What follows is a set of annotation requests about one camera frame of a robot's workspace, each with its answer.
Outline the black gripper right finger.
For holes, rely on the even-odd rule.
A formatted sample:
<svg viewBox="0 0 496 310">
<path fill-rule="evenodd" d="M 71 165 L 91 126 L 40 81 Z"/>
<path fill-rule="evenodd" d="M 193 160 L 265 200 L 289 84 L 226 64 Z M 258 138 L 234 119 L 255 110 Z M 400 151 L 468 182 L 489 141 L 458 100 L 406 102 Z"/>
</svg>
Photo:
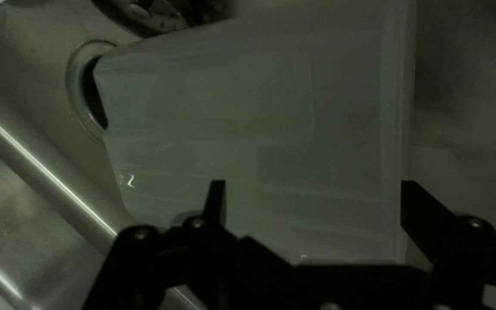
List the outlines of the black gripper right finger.
<svg viewBox="0 0 496 310">
<path fill-rule="evenodd" d="M 419 310 L 496 310 L 484 303 L 496 286 L 496 227 L 456 213 L 417 181 L 401 182 L 401 227 L 432 263 Z"/>
</svg>

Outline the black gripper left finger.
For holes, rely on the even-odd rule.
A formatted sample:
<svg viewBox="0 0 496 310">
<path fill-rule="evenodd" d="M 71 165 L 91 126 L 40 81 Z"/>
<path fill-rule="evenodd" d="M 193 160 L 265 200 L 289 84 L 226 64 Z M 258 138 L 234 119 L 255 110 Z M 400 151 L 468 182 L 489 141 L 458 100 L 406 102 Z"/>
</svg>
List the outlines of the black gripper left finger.
<svg viewBox="0 0 496 310">
<path fill-rule="evenodd" d="M 224 226 L 226 182 L 212 181 L 200 215 L 158 231 L 131 226 L 115 238 L 81 310 L 160 310 L 186 286 L 208 310 L 295 310 L 289 265 Z"/>
</svg>

